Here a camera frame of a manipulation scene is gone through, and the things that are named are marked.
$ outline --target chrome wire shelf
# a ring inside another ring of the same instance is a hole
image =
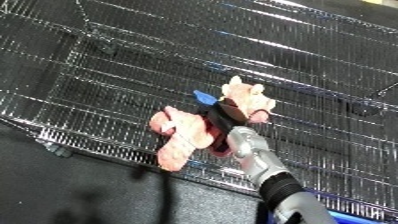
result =
[[[330,209],[397,220],[398,91],[366,98],[398,82],[397,30],[288,1],[56,2],[0,1],[3,121],[157,169],[165,139],[150,117],[167,105],[195,112],[193,90],[219,95],[240,75],[277,100],[272,122],[254,128],[308,190]],[[175,175],[256,196],[232,158],[206,150]]]

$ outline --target stuffed animal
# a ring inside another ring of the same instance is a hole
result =
[[[223,110],[239,121],[265,123],[276,106],[275,100],[263,95],[263,85],[245,84],[239,76],[233,77],[221,89]],[[158,163],[164,170],[181,170],[196,149],[208,148],[216,156],[230,153],[230,150],[215,151],[223,140],[222,133],[201,115],[167,106],[151,118],[149,126],[154,132],[170,137],[157,153]]]

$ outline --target wire rack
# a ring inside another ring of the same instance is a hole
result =
[[[77,152],[156,168],[166,105],[196,112],[234,75],[277,100],[254,126],[329,209],[398,217],[398,31],[249,0],[0,1],[3,123]],[[354,113],[354,106],[376,112]],[[196,151],[175,174],[256,196],[232,158]]]

